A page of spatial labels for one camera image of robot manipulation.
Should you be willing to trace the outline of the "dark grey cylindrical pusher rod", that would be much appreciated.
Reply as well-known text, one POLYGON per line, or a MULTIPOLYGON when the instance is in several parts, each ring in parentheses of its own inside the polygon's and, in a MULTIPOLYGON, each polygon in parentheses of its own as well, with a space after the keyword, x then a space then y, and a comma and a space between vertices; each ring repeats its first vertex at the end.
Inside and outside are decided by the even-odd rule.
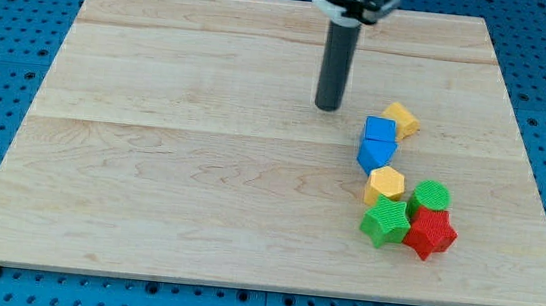
POLYGON ((341 107, 359 37, 360 27, 330 23, 314 98, 318 109, 334 112, 341 107))

